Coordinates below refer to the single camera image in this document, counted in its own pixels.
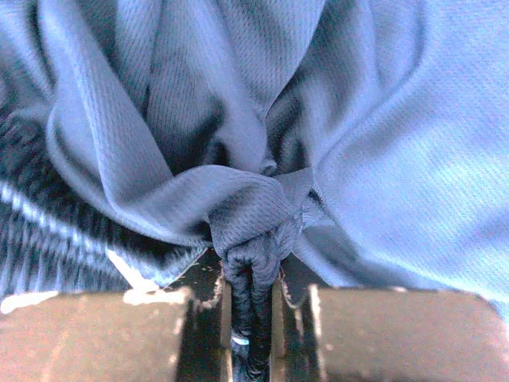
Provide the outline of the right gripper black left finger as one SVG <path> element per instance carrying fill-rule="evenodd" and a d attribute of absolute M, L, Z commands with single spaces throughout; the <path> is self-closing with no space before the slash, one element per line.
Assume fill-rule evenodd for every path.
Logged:
<path fill-rule="evenodd" d="M 1 304 L 4 381 L 228 381 L 220 310 L 174 291 L 12 295 Z"/>

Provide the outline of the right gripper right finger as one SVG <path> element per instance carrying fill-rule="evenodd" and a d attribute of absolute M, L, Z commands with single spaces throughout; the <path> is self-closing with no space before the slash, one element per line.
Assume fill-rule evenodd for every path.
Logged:
<path fill-rule="evenodd" d="M 274 284 L 274 381 L 505 381 L 507 327 L 482 298 L 446 290 Z"/>

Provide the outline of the navy blue shorts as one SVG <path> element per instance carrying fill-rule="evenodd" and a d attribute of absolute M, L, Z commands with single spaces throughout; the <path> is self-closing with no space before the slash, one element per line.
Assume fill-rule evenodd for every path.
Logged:
<path fill-rule="evenodd" d="M 208 250 L 239 381 L 290 255 L 507 319 L 507 2 L 2 2 L 2 298 L 164 293 Z"/>

